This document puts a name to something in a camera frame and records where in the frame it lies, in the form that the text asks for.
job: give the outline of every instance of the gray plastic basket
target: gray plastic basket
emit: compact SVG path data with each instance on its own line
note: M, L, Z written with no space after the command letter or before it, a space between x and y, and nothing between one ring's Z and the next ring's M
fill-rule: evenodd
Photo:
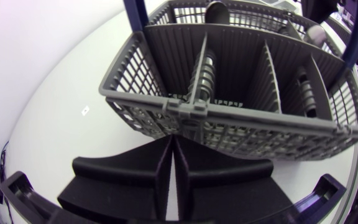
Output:
M129 37L99 91L153 138L180 134L248 159L325 159L358 141L358 81L350 70L335 80L344 62L288 33L147 26Z

